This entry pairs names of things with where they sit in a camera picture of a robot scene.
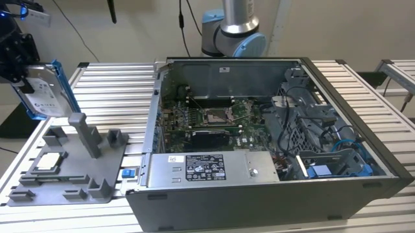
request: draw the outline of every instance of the sticker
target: sticker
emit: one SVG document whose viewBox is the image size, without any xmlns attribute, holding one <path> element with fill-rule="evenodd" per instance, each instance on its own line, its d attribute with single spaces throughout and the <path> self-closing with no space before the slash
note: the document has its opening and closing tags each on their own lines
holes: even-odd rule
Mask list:
<svg viewBox="0 0 415 233">
<path fill-rule="evenodd" d="M 185 156 L 185 179 L 188 181 L 223 181 L 227 179 L 221 154 Z"/>
<path fill-rule="evenodd" d="M 229 67 L 220 67 L 219 68 L 219 73 L 228 73 L 231 71 Z"/>
<path fill-rule="evenodd" d="M 27 78 L 27 81 L 35 90 L 33 94 L 25 94 L 35 110 L 51 117 L 61 117 L 65 113 L 48 83 L 35 78 Z"/>
<path fill-rule="evenodd" d="M 169 155 L 168 156 L 169 163 L 183 163 L 184 162 L 184 155 Z"/>
</svg>

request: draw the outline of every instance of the robotic arm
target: robotic arm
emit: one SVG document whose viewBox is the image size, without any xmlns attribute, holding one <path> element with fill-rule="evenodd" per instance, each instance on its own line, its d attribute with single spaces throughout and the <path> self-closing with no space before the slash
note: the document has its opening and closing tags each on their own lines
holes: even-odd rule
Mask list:
<svg viewBox="0 0 415 233">
<path fill-rule="evenodd" d="M 203 15 L 201 52 L 213 57 L 259 57 L 267 40 L 257 32 L 253 0 L 223 0 L 224 9 Z"/>
<path fill-rule="evenodd" d="M 7 4 L 21 6 L 20 14 L 9 12 Z M 31 34 L 23 34 L 13 18 L 24 18 L 28 10 L 43 12 L 41 5 L 28 0 L 0 0 L 0 83 L 9 83 L 24 93 L 33 93 L 28 84 L 27 65 L 39 61 Z"/>
</svg>

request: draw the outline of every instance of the blue latch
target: blue latch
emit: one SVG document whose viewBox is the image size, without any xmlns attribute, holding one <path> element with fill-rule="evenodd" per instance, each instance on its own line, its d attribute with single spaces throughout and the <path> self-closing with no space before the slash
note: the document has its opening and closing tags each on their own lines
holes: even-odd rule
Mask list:
<svg viewBox="0 0 415 233">
<path fill-rule="evenodd" d="M 125 178 L 133 178 L 136 176 L 136 170 L 135 169 L 124 169 L 121 173 L 123 179 Z"/>
</svg>

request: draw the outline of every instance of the power supply label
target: power supply label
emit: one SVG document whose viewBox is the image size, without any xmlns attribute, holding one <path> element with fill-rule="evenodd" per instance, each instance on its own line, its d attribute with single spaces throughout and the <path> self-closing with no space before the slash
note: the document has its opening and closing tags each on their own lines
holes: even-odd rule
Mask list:
<svg viewBox="0 0 415 233">
<path fill-rule="evenodd" d="M 227 172 L 223 154 L 187 155 L 185 179 L 188 181 L 224 181 Z"/>
</svg>

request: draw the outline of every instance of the small circuit board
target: small circuit board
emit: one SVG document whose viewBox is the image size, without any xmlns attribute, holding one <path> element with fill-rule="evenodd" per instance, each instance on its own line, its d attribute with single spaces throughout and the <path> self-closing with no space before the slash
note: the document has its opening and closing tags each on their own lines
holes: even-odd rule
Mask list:
<svg viewBox="0 0 415 233">
<path fill-rule="evenodd" d="M 259 106 L 233 100 L 229 107 L 189 108 L 184 102 L 163 109 L 165 152 L 276 151 Z"/>
</svg>

